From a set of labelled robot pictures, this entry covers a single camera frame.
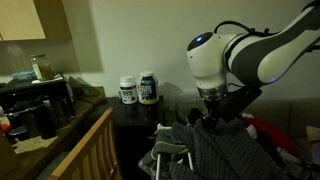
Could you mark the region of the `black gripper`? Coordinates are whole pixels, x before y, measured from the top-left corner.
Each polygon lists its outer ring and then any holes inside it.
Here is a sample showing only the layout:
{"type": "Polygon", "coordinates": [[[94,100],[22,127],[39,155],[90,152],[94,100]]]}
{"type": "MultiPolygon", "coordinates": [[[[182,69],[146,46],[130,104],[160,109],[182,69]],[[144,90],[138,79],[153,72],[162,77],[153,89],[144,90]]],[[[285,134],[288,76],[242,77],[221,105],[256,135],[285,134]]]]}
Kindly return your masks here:
{"type": "Polygon", "coordinates": [[[242,87],[236,91],[228,92],[220,100],[205,100],[209,116],[214,119],[222,118],[229,122],[239,115],[247,106],[262,94],[259,88],[242,87]]]}

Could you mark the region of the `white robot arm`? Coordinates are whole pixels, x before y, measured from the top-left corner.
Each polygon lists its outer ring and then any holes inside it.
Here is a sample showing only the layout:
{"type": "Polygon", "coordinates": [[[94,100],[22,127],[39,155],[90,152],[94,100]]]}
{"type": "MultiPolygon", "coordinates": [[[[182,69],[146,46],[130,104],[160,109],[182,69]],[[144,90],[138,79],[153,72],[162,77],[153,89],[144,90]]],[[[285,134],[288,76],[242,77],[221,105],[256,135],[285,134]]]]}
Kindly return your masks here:
{"type": "Polygon", "coordinates": [[[306,5],[284,29],[271,33],[247,27],[243,33],[217,30],[195,37],[187,58],[208,114],[203,120],[230,121],[279,80],[305,53],[319,47],[320,0],[306,5]]]}

